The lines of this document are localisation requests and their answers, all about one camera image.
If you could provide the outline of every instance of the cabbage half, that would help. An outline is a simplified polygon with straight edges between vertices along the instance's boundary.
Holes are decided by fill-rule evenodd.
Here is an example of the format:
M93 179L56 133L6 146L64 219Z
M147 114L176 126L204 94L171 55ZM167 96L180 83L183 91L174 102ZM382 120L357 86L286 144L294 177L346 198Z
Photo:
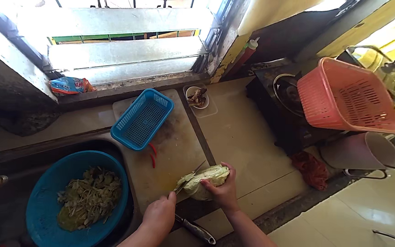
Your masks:
M209 168L200 171L195 176L190 173L185 175L178 181L178 185L182 182L187 181L188 183L184 186L184 191L191 197L200 201L211 201L213 199L212 194L200 184L201 179L209 179L210 182L215 186L221 186L225 183L225 180L230 174L230 170L226 166L217 165L210 166Z

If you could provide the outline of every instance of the red cloth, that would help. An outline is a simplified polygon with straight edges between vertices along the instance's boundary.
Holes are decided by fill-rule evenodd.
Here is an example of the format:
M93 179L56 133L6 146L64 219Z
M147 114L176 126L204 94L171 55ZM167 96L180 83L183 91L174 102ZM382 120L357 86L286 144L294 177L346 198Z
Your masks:
M295 166L302 174L304 181L323 191L327 188L327 178L329 173L326 164L317 160L312 154L301 151L291 156L292 165Z

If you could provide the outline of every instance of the metal utensil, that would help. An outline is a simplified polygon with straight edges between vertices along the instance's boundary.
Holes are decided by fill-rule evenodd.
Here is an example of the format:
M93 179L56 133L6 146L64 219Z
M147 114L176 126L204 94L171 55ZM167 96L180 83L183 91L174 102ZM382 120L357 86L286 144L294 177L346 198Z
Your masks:
M207 230L205 230L203 227L196 224L195 222L190 222L187 219L183 219L177 214L175 214L175 220L181 222L182 226L185 227L185 229L187 229L190 233L192 233L196 237L204 240L206 243L209 243L211 245L216 244L216 240L211 235L211 233L209 233Z
M196 172L199 171L200 167L205 163L205 161L207 161L207 160L204 160L204 162L202 162L202 163L192 172L193 175L190 176L190 179L191 179L193 176L195 176ZM184 186L188 183L188 181L189 181L189 180L185 180L182 184L178 185L173 191L175 191L175 193L178 194L179 191L181 191L181 189L184 188Z

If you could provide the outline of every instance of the blue plastic basket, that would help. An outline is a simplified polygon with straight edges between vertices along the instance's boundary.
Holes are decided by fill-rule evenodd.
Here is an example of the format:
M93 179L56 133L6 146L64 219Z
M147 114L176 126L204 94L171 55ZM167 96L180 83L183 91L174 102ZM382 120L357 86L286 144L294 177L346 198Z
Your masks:
M147 146L174 106L171 99L148 88L114 124L111 136L124 146L140 151Z
M122 182L122 194L111 216L91 225L90 229L69 232L59 227L57 215L62 208L57 192L65 190L71 179L82 179L90 167L101 166L115 172ZM112 156L99 151L81 151L70 154L54 163L40 177L30 195L26 211L28 232L39 247L94 246L120 221L127 204L129 184L123 166Z

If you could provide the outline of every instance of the plastic bag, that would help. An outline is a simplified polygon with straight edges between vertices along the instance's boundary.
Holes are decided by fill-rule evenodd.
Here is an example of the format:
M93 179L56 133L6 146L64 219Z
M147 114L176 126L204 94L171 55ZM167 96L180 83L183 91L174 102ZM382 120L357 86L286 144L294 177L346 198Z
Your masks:
M50 86L53 93L61 94L79 94L96 91L86 78L61 77L50 81Z

